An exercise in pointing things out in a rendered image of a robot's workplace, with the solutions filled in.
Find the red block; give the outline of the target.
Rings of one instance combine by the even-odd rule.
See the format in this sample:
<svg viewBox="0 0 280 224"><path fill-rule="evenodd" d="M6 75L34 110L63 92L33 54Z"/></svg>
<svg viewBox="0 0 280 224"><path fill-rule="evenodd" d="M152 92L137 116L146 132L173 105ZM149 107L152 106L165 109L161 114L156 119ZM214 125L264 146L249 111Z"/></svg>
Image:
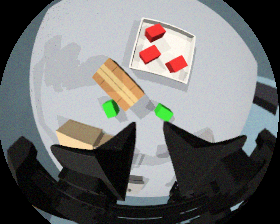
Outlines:
<svg viewBox="0 0 280 224"><path fill-rule="evenodd" d="M160 55L161 53L159 52L159 50L155 45L152 45L147 49L139 52L139 57L141 58L141 60L144 62L145 65L157 59Z"/></svg>
<svg viewBox="0 0 280 224"><path fill-rule="evenodd" d="M150 43L162 38L165 33L166 31L160 24L156 24L145 29L145 37L149 40Z"/></svg>
<svg viewBox="0 0 280 224"><path fill-rule="evenodd" d="M181 55L167 63L165 63L170 73L175 73L184 67L188 66L184 57Z"/></svg>

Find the green block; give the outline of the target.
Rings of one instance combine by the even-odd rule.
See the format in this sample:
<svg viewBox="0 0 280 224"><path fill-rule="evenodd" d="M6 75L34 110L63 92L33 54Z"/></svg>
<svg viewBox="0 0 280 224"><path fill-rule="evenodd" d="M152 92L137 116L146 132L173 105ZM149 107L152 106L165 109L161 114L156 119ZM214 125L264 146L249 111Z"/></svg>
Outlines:
<svg viewBox="0 0 280 224"><path fill-rule="evenodd" d="M169 121L170 118L173 116L173 112L166 106L162 105L161 103L157 105L154 111L156 116L158 116L159 118L165 121Z"/></svg>
<svg viewBox="0 0 280 224"><path fill-rule="evenodd" d="M106 101L102 106L107 115L107 118L117 116L120 111L117 103L113 99Z"/></svg>

